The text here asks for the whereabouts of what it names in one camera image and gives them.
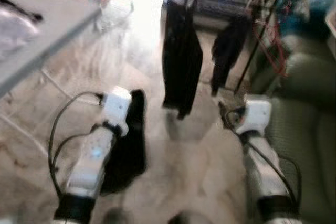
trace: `white plastic casing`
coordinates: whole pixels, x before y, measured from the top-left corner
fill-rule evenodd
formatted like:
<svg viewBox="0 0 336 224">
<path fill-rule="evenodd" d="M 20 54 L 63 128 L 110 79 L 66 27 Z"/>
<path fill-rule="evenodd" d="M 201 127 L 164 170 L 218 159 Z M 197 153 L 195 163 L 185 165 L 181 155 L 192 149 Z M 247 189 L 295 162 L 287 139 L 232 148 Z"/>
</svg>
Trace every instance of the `white plastic casing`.
<svg viewBox="0 0 336 224">
<path fill-rule="evenodd" d="M 96 198 L 104 175 L 103 165 L 111 150 L 113 133 L 104 127 L 82 137 L 81 155 L 70 174 L 67 193 Z"/>
<path fill-rule="evenodd" d="M 119 86 L 115 86 L 111 93 L 108 93 L 104 99 L 104 111 L 107 120 L 113 126 L 121 127 L 121 136 L 126 136 L 128 126 L 126 116 L 131 104 L 132 96 L 130 92 Z"/>
<path fill-rule="evenodd" d="M 265 95 L 245 95 L 246 111 L 236 132 L 241 135 L 248 131 L 257 131 L 265 135 L 272 105 Z"/>
</svg>

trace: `metal rod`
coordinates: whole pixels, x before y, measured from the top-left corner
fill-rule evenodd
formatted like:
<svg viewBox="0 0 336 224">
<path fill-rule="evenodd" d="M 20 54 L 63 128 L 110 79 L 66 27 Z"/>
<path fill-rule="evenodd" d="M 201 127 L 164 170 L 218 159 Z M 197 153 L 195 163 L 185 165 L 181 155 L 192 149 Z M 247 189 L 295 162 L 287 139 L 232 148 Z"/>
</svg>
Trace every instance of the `metal rod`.
<svg viewBox="0 0 336 224">
<path fill-rule="evenodd" d="M 62 92 L 66 97 L 72 99 L 73 96 L 70 95 L 66 90 L 64 90 L 45 70 L 40 70 L 41 74 L 46 77 L 60 92 Z M 86 103 L 89 105 L 100 106 L 98 103 L 94 103 L 87 100 L 78 99 L 78 102 Z"/>
<path fill-rule="evenodd" d="M 265 33 L 266 25 L 269 23 L 269 20 L 271 19 L 272 13 L 273 13 L 273 11 L 274 11 L 274 9 L 275 9 L 277 3 L 278 3 L 278 0 L 275 0 L 274 3 L 273 3 L 273 5 L 272 5 L 272 7 L 271 7 L 271 9 L 270 9 L 270 13 L 268 14 L 268 16 L 267 16 L 267 18 L 266 18 L 266 21 L 265 21 L 265 24 L 264 24 L 263 27 L 262 27 L 263 29 L 261 30 L 260 38 L 262 38 L 263 35 L 264 35 L 264 33 Z M 256 53 L 258 47 L 259 47 L 259 41 L 257 40 L 257 41 L 256 41 L 256 44 L 255 44 L 255 46 L 254 46 L 254 48 L 253 48 L 253 50 L 252 50 L 252 52 L 251 52 L 251 54 L 250 54 L 250 57 L 249 57 L 249 59 L 248 59 L 248 61 L 247 61 L 247 64 L 246 64 L 246 66 L 245 66 L 245 69 L 244 69 L 243 73 L 241 74 L 242 76 L 240 77 L 239 82 L 238 82 L 238 84 L 237 84 L 237 86 L 236 86 L 236 88 L 235 88 L 234 94 L 236 94 L 236 93 L 238 92 L 238 90 L 239 90 L 239 88 L 240 88 L 240 85 L 241 85 L 241 83 L 242 83 L 243 80 L 244 80 L 245 74 L 246 74 L 246 72 L 247 72 L 247 70 L 248 70 L 248 68 L 249 68 L 249 66 L 250 66 L 250 64 L 251 64 L 251 62 L 252 62 L 252 60 L 253 60 L 253 58 L 254 58 L 254 56 L 255 56 L 255 53 Z"/>
<path fill-rule="evenodd" d="M 64 98 L 64 101 L 62 103 L 65 103 L 67 102 L 68 99 L 67 98 Z M 35 133 L 37 132 L 37 130 L 48 120 L 48 118 L 50 118 L 55 112 L 56 112 L 57 108 L 55 108 L 54 110 L 50 110 L 49 113 L 47 113 L 47 115 L 43 118 L 43 120 L 41 122 L 39 122 L 34 128 L 33 130 L 31 131 L 31 133 Z"/>
<path fill-rule="evenodd" d="M 13 127 L 14 129 L 16 129 L 18 132 L 20 132 L 22 135 L 24 135 L 25 137 L 27 137 L 28 139 L 30 139 L 35 145 L 36 147 L 41 151 L 41 153 L 45 156 L 48 157 L 48 153 L 47 150 L 41 145 L 41 143 L 39 142 L 39 140 L 37 140 L 36 138 L 34 138 L 31 134 L 29 134 L 27 131 L 25 131 L 23 128 L 21 128 L 20 126 L 18 126 L 16 123 L 14 123 L 13 121 L 11 121 L 9 118 L 3 116 L 0 114 L 0 119 L 4 120 L 6 123 L 8 123 L 11 127 Z"/>
</svg>

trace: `black cloth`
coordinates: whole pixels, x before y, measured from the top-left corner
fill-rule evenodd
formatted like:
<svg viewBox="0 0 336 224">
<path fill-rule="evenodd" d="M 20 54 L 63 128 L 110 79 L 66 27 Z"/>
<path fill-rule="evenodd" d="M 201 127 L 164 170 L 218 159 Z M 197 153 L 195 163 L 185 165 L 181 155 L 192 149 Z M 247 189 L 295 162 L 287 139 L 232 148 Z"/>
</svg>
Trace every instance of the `black cloth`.
<svg viewBox="0 0 336 224">
<path fill-rule="evenodd" d="M 212 95 L 225 86 L 230 69 L 240 55 L 252 22 L 247 17 L 234 17 L 230 25 L 219 33 L 212 47 L 212 60 L 215 63 L 211 79 Z"/>
<path fill-rule="evenodd" d="M 116 193 L 128 187 L 146 168 L 144 137 L 145 94 L 142 90 L 131 92 L 132 102 L 126 123 L 129 131 L 118 139 L 105 165 L 105 178 L 101 194 Z"/>
<path fill-rule="evenodd" d="M 19 7 L 18 5 L 14 4 L 10 0 L 0 0 L 0 5 L 7 5 L 10 6 L 13 10 L 17 11 L 18 13 L 22 14 L 23 16 L 30 19 L 33 23 L 37 23 L 43 20 L 41 14 L 38 13 L 30 13 Z"/>
<path fill-rule="evenodd" d="M 193 26 L 192 9 L 172 0 L 167 3 L 167 19 L 162 52 L 165 99 L 163 107 L 179 110 L 179 119 L 191 111 L 203 52 Z"/>
</svg>

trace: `green couch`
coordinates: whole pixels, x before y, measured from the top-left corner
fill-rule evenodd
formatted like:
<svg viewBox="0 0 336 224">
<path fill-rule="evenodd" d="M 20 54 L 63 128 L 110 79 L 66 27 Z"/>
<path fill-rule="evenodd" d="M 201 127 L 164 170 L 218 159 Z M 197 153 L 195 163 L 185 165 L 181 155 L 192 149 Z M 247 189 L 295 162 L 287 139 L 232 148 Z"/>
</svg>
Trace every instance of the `green couch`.
<svg viewBox="0 0 336 224">
<path fill-rule="evenodd" d="M 334 224 L 336 62 L 324 45 L 286 44 L 286 48 L 290 53 L 288 76 L 276 76 L 260 54 L 251 73 L 252 92 L 271 96 L 267 138 L 279 154 L 293 158 L 300 166 L 303 223 Z M 293 165 L 281 161 L 281 168 L 296 190 Z"/>
</svg>

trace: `floor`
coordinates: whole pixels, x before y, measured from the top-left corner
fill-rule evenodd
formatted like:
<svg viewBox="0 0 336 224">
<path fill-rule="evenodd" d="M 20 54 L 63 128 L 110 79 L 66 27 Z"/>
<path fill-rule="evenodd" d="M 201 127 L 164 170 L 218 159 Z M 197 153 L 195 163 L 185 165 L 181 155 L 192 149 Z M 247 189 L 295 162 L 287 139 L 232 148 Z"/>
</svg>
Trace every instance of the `floor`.
<svg viewBox="0 0 336 224">
<path fill-rule="evenodd" d="M 245 170 L 242 149 L 235 135 L 222 127 L 218 101 L 229 106 L 242 96 L 221 90 L 211 97 L 211 46 L 216 35 L 197 32 L 204 59 L 191 114 L 183 121 L 177 112 L 161 107 L 162 0 L 133 0 L 134 12 L 105 33 L 93 25 L 54 56 L 45 69 L 71 94 L 108 91 L 114 85 L 141 88 L 146 93 L 146 151 L 148 168 L 125 191 L 99 198 L 92 223 L 111 223 L 122 209 L 127 223 L 164 224 L 180 211 L 195 213 L 191 224 L 244 223 Z M 232 70 L 233 88 L 246 50 Z M 0 109 L 47 146 L 51 123 L 67 98 L 40 73 L 31 74 L 5 96 Z M 101 117 L 100 109 L 74 104 L 65 113 L 56 142 L 83 133 Z M 68 145 L 60 157 L 59 180 L 78 156 L 80 143 Z M 0 122 L 0 217 L 15 216 L 17 223 L 50 223 L 57 197 L 48 173 L 47 160 L 35 146 L 4 122 Z"/>
</svg>

